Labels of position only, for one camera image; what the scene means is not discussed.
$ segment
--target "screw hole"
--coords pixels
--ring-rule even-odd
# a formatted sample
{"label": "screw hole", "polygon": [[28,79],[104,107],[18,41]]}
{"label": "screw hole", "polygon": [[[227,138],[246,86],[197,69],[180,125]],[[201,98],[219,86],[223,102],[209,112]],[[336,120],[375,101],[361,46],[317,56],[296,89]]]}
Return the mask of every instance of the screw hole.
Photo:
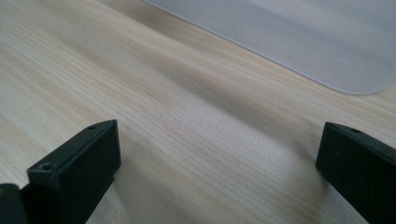
{"label": "screw hole", "polygon": [[41,170],[50,171],[53,169],[53,164],[47,162],[47,163],[41,164],[38,168]]}
{"label": "screw hole", "polygon": [[352,131],[353,133],[360,133],[361,131],[356,130],[356,129],[351,129],[350,131]]}

